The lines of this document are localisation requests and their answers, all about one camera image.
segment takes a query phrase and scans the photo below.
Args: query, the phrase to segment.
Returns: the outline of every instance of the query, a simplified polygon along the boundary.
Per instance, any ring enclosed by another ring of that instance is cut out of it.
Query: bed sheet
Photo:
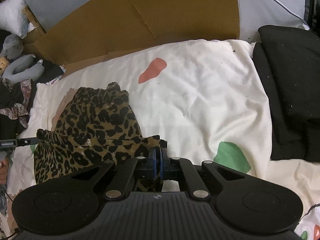
[[[53,85],[38,84],[29,127],[20,137],[34,137],[39,128],[50,130],[70,88],[105,89],[118,82],[129,92],[143,136],[159,134],[167,140],[170,157],[188,158],[194,164],[214,160],[281,184],[296,192],[308,211],[319,202],[320,167],[299,160],[269,161],[269,104],[252,51],[245,41],[172,43],[90,66]],[[154,63],[159,61],[165,67]],[[158,76],[141,78],[147,68],[157,70]],[[35,184],[33,150],[18,147],[13,153],[8,179],[13,197]],[[14,230],[9,201],[8,215],[1,217],[7,235]]]

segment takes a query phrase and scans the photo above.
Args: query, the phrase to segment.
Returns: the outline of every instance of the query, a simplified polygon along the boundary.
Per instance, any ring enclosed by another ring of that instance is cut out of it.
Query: leopard print garment
[[[151,147],[166,147],[158,135],[142,137],[128,92],[115,82],[106,90],[79,88],[55,130],[39,129],[37,137],[37,184],[106,160],[119,165],[133,156],[147,157]],[[159,191],[160,187],[159,180],[138,182],[138,190]]]

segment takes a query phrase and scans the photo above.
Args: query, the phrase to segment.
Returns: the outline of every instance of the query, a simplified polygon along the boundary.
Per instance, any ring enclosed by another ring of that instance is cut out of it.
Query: plastic bag
[[[13,59],[18,57],[23,51],[22,40],[14,34],[10,34],[4,39],[3,48],[1,51],[1,57],[7,57],[7,59]]]

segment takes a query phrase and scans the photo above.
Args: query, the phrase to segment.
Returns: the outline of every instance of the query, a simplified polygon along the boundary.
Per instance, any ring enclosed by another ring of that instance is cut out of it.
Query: gray neck pillow
[[[35,58],[36,56],[33,54],[18,58],[6,68],[2,77],[11,80],[14,83],[27,79],[32,79],[36,82],[43,74],[44,66],[42,66],[43,60],[41,59],[37,64],[29,68],[34,63]]]

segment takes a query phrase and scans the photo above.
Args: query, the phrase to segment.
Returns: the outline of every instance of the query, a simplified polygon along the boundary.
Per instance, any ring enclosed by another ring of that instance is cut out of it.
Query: cardboard flap
[[[37,56],[62,65],[169,42],[238,37],[237,0],[91,0],[29,53],[44,52]]]

